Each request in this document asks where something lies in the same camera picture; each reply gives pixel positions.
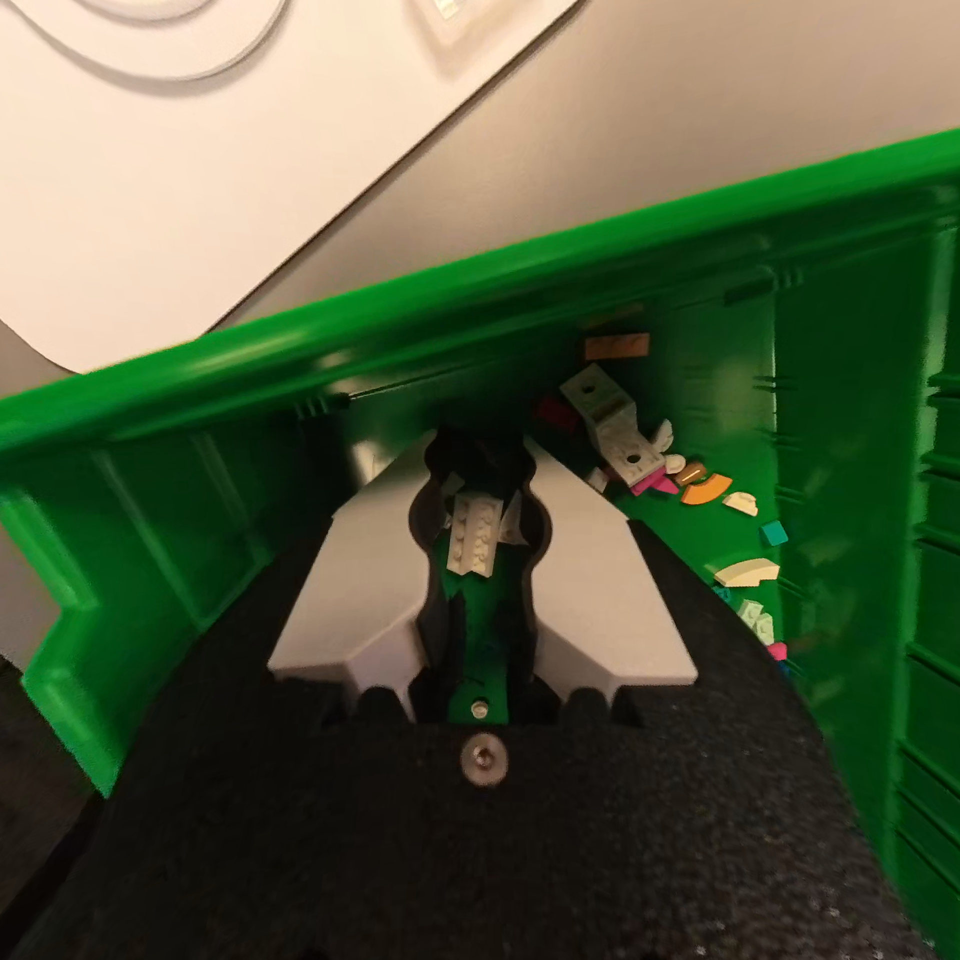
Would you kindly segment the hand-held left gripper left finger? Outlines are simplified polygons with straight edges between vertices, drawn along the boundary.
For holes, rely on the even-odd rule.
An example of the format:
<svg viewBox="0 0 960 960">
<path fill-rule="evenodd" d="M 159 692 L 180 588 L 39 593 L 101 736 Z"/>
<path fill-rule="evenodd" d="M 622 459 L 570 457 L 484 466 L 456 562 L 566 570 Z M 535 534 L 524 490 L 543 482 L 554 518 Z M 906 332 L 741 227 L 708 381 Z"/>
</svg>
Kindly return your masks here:
<svg viewBox="0 0 960 960">
<path fill-rule="evenodd" d="M 445 718 L 466 617 L 434 547 L 450 438 L 425 431 L 335 511 L 270 654 L 275 679 L 337 685 L 354 711 L 369 690 L 389 691 L 411 722 Z"/>
</svg>

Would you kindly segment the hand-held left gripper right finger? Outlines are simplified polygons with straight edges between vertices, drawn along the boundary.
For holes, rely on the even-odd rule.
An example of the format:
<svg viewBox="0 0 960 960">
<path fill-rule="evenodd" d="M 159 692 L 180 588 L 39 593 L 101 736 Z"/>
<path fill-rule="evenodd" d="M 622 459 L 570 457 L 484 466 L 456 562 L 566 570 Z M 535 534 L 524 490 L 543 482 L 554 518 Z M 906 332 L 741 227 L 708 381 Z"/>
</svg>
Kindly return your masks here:
<svg viewBox="0 0 960 960">
<path fill-rule="evenodd" d="M 592 691 L 689 687 L 698 669 L 627 517 L 542 445 L 489 443 L 505 495 L 494 576 L 506 602 L 509 706 L 560 706 Z"/>
</svg>

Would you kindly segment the white studded lego plate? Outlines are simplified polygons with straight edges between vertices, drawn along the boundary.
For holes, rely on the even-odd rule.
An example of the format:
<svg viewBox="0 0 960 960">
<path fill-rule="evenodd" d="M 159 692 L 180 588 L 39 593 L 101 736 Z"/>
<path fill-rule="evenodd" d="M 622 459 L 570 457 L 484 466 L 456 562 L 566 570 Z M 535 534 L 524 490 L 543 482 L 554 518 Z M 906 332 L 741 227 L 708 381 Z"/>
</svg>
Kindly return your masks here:
<svg viewBox="0 0 960 960">
<path fill-rule="evenodd" d="M 458 576 L 490 579 L 500 538 L 503 501 L 461 490 L 453 498 L 446 569 Z"/>
</svg>

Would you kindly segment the pile of lego pieces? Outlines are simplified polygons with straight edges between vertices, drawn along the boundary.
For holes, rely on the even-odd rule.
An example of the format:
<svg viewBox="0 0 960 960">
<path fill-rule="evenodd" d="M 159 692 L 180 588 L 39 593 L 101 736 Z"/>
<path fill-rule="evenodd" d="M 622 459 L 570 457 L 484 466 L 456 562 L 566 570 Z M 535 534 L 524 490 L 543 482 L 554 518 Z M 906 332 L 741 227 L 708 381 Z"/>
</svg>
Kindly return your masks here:
<svg viewBox="0 0 960 960">
<path fill-rule="evenodd" d="M 770 441 L 775 402 L 774 313 L 769 296 L 733 304 L 690 304 L 654 317 L 650 359 L 580 361 L 574 370 L 568 331 L 514 338 L 480 363 L 447 364 L 423 388 L 424 416 L 450 433 L 449 460 L 469 484 L 505 498 L 489 458 L 490 442 L 534 439 L 621 511 L 630 522 L 687 651 L 698 669 L 690 686 L 635 687 L 607 705 L 578 691 L 561 705 L 509 705 L 506 646 L 498 630 L 506 584 L 470 575 L 444 588 L 464 602 L 462 676 L 444 719 L 548 724 L 581 700 L 601 716 L 636 723 L 641 697 L 731 690 L 742 649 L 759 646 L 737 613 L 716 595 L 717 570 L 763 557 L 759 520 L 739 510 L 767 510 L 777 468 Z"/>
</svg>

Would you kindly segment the green plastic bin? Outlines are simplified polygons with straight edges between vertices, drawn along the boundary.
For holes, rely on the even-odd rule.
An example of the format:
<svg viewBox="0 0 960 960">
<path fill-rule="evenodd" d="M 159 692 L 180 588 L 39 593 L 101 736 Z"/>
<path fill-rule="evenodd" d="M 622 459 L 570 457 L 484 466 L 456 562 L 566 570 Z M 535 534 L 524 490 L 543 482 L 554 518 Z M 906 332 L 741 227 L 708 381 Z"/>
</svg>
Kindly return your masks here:
<svg viewBox="0 0 960 960">
<path fill-rule="evenodd" d="M 771 299 L 732 689 L 411 722 L 270 655 L 335 512 L 515 338 Z M 2 401 L 105 798 L 12 958 L 958 958 L 958 130 L 508 246 Z"/>
</svg>

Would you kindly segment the white flat tray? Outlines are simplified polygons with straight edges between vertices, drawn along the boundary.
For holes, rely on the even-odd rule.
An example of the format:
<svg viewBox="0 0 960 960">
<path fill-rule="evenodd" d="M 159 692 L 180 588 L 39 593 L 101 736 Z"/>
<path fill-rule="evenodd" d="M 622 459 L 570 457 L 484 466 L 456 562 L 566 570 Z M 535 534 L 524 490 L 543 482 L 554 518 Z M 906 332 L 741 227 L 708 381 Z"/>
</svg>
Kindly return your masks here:
<svg viewBox="0 0 960 960">
<path fill-rule="evenodd" d="M 2 322 L 87 373 L 193 340 L 550 29 L 408 2 L 2 2 Z"/>
</svg>

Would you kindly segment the clear plastic part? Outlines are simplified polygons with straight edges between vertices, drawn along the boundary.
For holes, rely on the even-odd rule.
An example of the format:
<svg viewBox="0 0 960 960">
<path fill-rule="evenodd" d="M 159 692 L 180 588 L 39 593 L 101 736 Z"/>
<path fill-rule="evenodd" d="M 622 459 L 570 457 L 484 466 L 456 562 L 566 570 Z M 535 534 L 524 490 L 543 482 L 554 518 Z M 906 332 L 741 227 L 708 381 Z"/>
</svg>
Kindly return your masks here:
<svg viewBox="0 0 960 960">
<path fill-rule="evenodd" d="M 427 35 L 441 47 L 479 36 L 498 6 L 496 1 L 410 1 Z"/>
</svg>

